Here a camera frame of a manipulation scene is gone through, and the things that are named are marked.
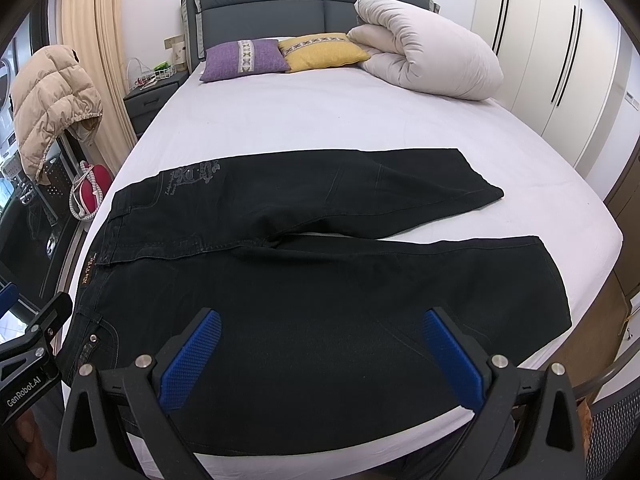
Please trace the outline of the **white wardrobe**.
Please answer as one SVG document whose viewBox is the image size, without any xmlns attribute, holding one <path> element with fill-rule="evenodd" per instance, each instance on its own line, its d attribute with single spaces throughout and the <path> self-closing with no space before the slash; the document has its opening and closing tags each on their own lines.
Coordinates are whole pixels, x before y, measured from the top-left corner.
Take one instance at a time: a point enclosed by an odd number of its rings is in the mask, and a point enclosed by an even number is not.
<svg viewBox="0 0 640 480">
<path fill-rule="evenodd" d="M 500 62 L 496 101 L 589 174 L 631 64 L 630 40 L 604 0 L 476 0 L 472 29 Z"/>
</svg>

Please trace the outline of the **black denim pants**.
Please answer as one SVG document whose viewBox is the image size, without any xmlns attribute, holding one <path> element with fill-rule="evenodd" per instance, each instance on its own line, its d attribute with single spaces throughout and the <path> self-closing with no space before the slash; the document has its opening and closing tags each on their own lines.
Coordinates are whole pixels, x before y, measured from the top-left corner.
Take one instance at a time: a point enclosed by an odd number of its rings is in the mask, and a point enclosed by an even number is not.
<svg viewBox="0 0 640 480">
<path fill-rule="evenodd" d="M 421 425 L 456 404 L 428 309 L 514 363 L 570 327 L 539 238 L 398 240 L 501 196 L 454 148 L 248 155 L 130 184 L 89 248 L 62 375 L 157 354 L 210 309 L 216 350 L 186 400 L 163 393 L 195 452 L 328 452 Z"/>
</svg>

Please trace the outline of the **beige curtain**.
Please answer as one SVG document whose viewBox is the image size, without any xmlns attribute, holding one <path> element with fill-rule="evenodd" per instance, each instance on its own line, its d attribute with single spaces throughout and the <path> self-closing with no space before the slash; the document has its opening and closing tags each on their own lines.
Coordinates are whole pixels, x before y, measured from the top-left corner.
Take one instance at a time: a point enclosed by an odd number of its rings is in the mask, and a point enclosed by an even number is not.
<svg viewBox="0 0 640 480">
<path fill-rule="evenodd" d="M 122 40 L 122 0 L 60 0 L 60 41 L 72 47 L 103 104 L 96 145 L 112 165 L 136 144 L 124 104 L 129 91 Z"/>
</svg>

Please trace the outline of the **dark grey nightstand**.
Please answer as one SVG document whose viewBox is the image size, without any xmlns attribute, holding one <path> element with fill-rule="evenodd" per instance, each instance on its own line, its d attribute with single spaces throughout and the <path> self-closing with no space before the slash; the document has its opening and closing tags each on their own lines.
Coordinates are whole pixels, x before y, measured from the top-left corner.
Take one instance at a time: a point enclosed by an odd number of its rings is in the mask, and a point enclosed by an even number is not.
<svg viewBox="0 0 640 480">
<path fill-rule="evenodd" d="M 124 104 L 136 137 L 140 139 L 162 107 L 186 82 L 188 72 L 179 72 L 162 79 L 149 88 L 132 90 Z"/>
</svg>

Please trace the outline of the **yellow patterned pillow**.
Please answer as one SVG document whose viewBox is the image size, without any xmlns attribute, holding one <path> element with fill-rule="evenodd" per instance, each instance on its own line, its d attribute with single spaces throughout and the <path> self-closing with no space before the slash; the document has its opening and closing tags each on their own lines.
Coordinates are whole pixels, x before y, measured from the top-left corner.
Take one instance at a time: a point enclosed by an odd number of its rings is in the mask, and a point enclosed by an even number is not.
<svg viewBox="0 0 640 480">
<path fill-rule="evenodd" d="M 370 54 L 349 40 L 344 32 L 324 32 L 279 41 L 290 73 L 357 65 Z"/>
</svg>

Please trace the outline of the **red and white bag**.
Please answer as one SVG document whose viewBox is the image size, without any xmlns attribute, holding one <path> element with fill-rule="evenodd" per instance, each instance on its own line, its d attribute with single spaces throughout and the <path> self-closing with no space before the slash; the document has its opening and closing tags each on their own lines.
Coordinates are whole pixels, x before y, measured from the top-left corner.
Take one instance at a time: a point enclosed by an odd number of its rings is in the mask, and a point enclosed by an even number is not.
<svg viewBox="0 0 640 480">
<path fill-rule="evenodd" d="M 73 217 L 79 221 L 92 220 L 112 182 L 112 175 L 106 167 L 89 164 L 82 160 L 79 163 L 79 174 L 73 180 L 68 198 L 68 206 Z"/>
</svg>

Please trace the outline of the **folded beige duvet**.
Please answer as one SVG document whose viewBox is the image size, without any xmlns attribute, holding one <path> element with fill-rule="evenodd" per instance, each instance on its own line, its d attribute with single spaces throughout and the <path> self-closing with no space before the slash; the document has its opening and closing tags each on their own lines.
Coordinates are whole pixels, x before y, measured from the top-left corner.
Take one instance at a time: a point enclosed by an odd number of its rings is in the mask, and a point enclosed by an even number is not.
<svg viewBox="0 0 640 480">
<path fill-rule="evenodd" d="M 369 74 L 411 91 L 483 101 L 503 83 L 497 55 L 475 32 L 398 0 L 357 0 L 347 36 L 367 51 Z"/>
</svg>

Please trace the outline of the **dark grey headboard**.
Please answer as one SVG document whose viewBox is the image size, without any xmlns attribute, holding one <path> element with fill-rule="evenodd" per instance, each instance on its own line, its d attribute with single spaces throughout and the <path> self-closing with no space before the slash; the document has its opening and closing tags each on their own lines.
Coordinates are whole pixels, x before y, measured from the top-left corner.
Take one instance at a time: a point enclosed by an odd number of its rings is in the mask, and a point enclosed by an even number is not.
<svg viewBox="0 0 640 480">
<path fill-rule="evenodd" d="M 194 70 L 205 51 L 227 41 L 348 32 L 358 24 L 357 0 L 181 0 L 186 66 Z M 434 0 L 399 0 L 439 11 Z"/>
</svg>

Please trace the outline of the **purple patterned pillow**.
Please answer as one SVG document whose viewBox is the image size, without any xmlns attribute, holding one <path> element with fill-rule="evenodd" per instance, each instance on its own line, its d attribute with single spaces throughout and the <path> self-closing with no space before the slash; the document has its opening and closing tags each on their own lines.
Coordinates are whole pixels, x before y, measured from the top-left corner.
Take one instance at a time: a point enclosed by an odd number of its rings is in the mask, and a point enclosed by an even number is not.
<svg viewBox="0 0 640 480">
<path fill-rule="evenodd" d="M 243 39 L 207 49 L 200 81 L 214 82 L 289 70 L 277 39 Z"/>
</svg>

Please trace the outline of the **beige puffer jacket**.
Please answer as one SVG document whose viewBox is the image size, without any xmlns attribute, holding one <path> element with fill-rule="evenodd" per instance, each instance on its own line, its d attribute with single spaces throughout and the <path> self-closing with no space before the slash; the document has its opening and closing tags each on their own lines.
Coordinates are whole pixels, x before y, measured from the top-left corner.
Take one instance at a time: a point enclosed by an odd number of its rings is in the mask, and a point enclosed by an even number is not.
<svg viewBox="0 0 640 480">
<path fill-rule="evenodd" d="M 10 97 L 24 173 L 48 185 L 44 166 L 58 137 L 70 131 L 82 144 L 96 137 L 103 117 L 99 91 L 76 52 L 55 44 L 30 57 L 12 82 Z"/>
</svg>

